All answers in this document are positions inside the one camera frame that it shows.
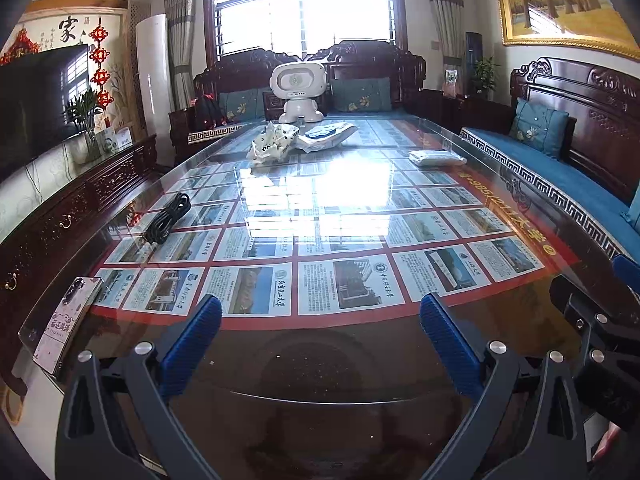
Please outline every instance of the curtain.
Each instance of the curtain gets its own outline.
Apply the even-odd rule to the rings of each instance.
[[[465,35],[462,25],[464,0],[429,0],[438,27],[444,70],[457,70],[456,90],[462,93]]]
[[[191,106],[194,97],[191,47],[195,20],[194,0],[164,0],[169,44],[169,71],[176,109]]]

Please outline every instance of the tree painting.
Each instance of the tree painting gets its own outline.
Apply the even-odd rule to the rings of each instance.
[[[638,46],[610,0],[508,0],[513,37],[589,36]]]

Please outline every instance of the potted plant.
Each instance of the potted plant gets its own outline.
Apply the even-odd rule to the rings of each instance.
[[[97,96],[93,88],[66,102],[65,117],[67,122],[76,126],[76,131],[82,134],[86,143],[87,153],[83,162],[89,162],[100,157],[100,147],[95,138],[94,115],[102,112],[98,106]]]
[[[500,66],[494,63],[494,57],[481,57],[476,61],[476,70],[471,81],[474,84],[476,95],[482,99],[488,99],[489,90],[495,90],[495,68]]]

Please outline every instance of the white packet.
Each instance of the white packet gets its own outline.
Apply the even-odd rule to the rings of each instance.
[[[464,166],[466,158],[453,152],[417,150],[409,152],[409,160],[419,168],[428,166]]]
[[[246,158],[256,166],[269,162],[282,162],[289,150],[294,147],[299,130],[292,124],[269,122],[264,132],[252,140]]]
[[[327,150],[344,142],[358,127],[351,123],[318,124],[296,137],[293,147],[305,153]]]

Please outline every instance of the drawer handle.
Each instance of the drawer handle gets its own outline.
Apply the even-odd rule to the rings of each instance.
[[[67,220],[69,220],[69,223],[67,225],[64,225],[64,223],[60,222],[58,225],[63,229],[69,229],[71,227],[71,215],[65,215],[63,218],[65,217]]]
[[[15,272],[12,272],[11,274],[9,274],[9,280],[14,280],[14,286],[11,286],[9,285],[9,282],[6,282],[4,284],[4,288],[7,290],[14,290],[14,288],[18,286],[18,280],[16,278]]]

